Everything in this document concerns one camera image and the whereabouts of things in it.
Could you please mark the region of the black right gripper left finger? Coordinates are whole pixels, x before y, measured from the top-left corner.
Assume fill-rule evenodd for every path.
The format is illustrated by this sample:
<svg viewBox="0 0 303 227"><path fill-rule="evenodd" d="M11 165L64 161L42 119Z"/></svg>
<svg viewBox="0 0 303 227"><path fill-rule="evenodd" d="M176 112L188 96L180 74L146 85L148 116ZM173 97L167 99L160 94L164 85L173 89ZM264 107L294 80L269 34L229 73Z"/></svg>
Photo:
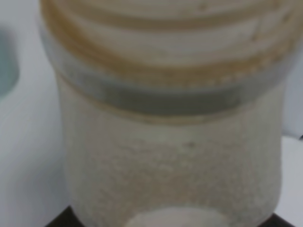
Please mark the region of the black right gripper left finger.
<svg viewBox="0 0 303 227"><path fill-rule="evenodd" d="M82 227L82 224L74 215L71 207L67 207L45 227Z"/></svg>

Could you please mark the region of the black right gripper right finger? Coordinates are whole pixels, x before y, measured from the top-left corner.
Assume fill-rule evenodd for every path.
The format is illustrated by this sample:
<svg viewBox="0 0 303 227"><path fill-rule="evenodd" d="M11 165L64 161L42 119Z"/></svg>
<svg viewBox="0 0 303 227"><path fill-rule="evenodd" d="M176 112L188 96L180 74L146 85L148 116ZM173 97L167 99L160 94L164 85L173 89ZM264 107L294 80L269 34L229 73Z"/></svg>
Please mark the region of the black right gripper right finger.
<svg viewBox="0 0 303 227"><path fill-rule="evenodd" d="M287 222L277 214L273 214L270 218L268 218L258 227L294 227L294 225Z"/></svg>

